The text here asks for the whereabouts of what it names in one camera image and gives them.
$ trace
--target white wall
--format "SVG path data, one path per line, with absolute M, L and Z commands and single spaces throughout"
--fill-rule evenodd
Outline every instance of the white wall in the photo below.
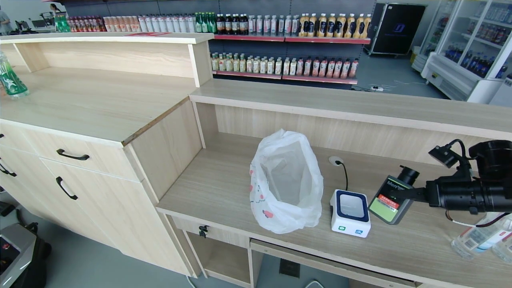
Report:
M 425 8 L 425 13 L 423 14 L 423 18 L 419 23 L 418 30 L 416 31 L 416 36 L 413 40 L 413 46 L 421 46 L 423 39 L 429 29 L 430 21 L 435 16 L 437 11 L 437 6 L 439 5 L 440 0 L 390 0 L 390 3 L 401 3 L 401 4 L 421 4 L 427 5 Z
M 41 0 L 0 0 L 2 11 L 11 19 L 11 25 L 13 29 L 16 29 L 14 21 L 26 21 L 29 26 L 34 29 L 32 22 L 29 20 L 41 20 L 40 13 L 50 12 L 50 3 L 53 2 L 41 2 Z M 64 6 L 59 3 L 55 3 L 57 7 L 65 11 Z

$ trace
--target black drawer handle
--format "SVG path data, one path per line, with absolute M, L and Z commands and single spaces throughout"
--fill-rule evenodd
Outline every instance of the black drawer handle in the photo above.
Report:
M 65 152 L 64 149 L 57 150 L 57 154 L 59 154 L 60 156 L 67 157 L 67 158 L 72 158 L 72 159 L 81 160 L 81 161 L 85 161 L 90 158 L 89 155 L 87 155 L 87 154 L 80 156 L 80 157 L 75 157 L 75 156 L 66 155 L 66 154 L 64 154 L 64 152 Z
M 11 175 L 12 177 L 16 177 L 16 176 L 17 176 L 17 175 L 16 175 L 16 173 L 14 173 L 14 172 L 9 172 L 9 170 L 5 169 L 5 167 L 4 167 L 1 163 L 0 163 L 0 167 L 1 167 L 1 168 L 0 168 L 0 171 L 1 171 L 2 173 L 7 174 L 7 175 Z
M 206 239 L 206 232 L 208 232 L 208 226 L 199 226 L 199 236 L 204 237 Z
M 64 191 L 64 193 L 65 193 L 68 197 L 70 197 L 70 198 L 71 198 L 71 199 L 73 199 L 73 200 L 78 199 L 78 197 L 77 197 L 76 195 L 73 195 L 73 196 L 69 195 L 69 194 L 68 194 L 68 192 L 64 189 L 64 187 L 62 187 L 62 181 L 64 181 L 62 177 L 60 177 L 60 176 L 59 176 L 59 177 L 55 178 L 55 180 L 57 180 L 57 184 L 59 184 L 59 187 Z

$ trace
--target glass door refrigerator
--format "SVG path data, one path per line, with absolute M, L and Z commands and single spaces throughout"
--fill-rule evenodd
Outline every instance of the glass door refrigerator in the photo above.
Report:
M 511 0 L 457 1 L 421 76 L 450 99 L 488 104 L 508 71 L 511 30 Z
M 441 0 L 437 5 L 437 11 L 430 22 L 429 30 L 421 44 L 420 53 L 414 58 L 412 68 L 421 72 L 430 52 L 434 52 L 446 29 L 450 14 L 455 7 L 457 0 Z

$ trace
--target white plastic bag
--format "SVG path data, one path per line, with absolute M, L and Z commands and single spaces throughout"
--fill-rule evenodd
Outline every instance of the white plastic bag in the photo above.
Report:
M 318 225 L 324 178 L 304 134 L 283 129 L 265 137 L 250 165 L 251 209 L 274 233 Z

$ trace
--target light wood countertop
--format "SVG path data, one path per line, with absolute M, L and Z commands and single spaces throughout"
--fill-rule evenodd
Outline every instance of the light wood countertop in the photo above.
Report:
M 368 238 L 330 229 L 329 200 L 345 187 L 343 169 L 328 163 L 341 156 L 348 170 L 349 190 L 373 198 L 388 174 L 400 164 L 421 174 L 415 187 L 453 171 L 435 165 L 313 147 L 324 177 L 323 212 L 319 224 L 288 234 L 274 234 L 256 222 L 249 203 L 249 164 L 260 139 L 218 134 L 181 174 L 157 210 L 363 269 L 441 287 L 510 287 L 510 266 L 485 253 L 473 261 L 459 257 L 450 242 L 465 227 L 448 221 L 444 210 L 414 203 L 399 225 L 387 225 L 371 214 Z M 475 222 L 479 216 L 453 212 L 454 218 Z
M 138 42 L 198 44 L 214 38 L 213 33 L 169 33 L 162 36 L 126 36 L 137 32 L 44 33 L 0 37 L 1 44 L 43 42 Z
M 55 67 L 14 70 L 30 95 L 2 97 L 1 119 L 124 145 L 196 89 L 194 79 L 184 77 Z
M 190 99 L 216 105 L 512 139 L 512 109 L 387 93 L 213 79 Z

